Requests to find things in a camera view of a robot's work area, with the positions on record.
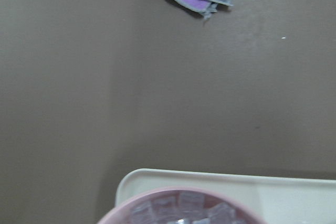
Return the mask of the pink ice bowl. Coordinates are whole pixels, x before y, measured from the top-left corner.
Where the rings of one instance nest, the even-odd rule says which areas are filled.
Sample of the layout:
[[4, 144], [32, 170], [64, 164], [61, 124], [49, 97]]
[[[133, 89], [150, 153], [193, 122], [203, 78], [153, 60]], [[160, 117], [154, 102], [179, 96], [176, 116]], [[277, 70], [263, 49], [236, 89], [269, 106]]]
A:
[[131, 223], [130, 222], [130, 211], [133, 207], [141, 203], [144, 203], [147, 200], [152, 200], [152, 199], [165, 197], [165, 196], [172, 196], [182, 191], [192, 191], [196, 193], [205, 194], [207, 206], [212, 203], [216, 204], [220, 201], [225, 201], [229, 205], [236, 208], [238, 217], [245, 219], [246, 223], [249, 223], [249, 224], [265, 223], [264, 220], [262, 220], [260, 217], [255, 215], [249, 209], [245, 208], [243, 205], [241, 205], [240, 203], [230, 198], [227, 198], [223, 195], [216, 194], [213, 191], [209, 191], [209, 190], [201, 189], [201, 188], [192, 188], [192, 187], [165, 187], [165, 188], [157, 188], [154, 190], [146, 191], [114, 207], [106, 215], [104, 215], [98, 221], [98, 223]]

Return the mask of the cream plastic tray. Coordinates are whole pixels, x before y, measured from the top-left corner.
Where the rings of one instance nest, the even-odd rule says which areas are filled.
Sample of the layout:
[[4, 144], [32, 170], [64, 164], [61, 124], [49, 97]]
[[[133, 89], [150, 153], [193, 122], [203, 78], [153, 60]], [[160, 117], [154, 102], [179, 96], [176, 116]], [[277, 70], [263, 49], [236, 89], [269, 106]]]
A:
[[142, 168], [119, 183], [115, 205], [163, 187], [204, 188], [242, 203], [267, 223], [335, 223], [335, 180]]

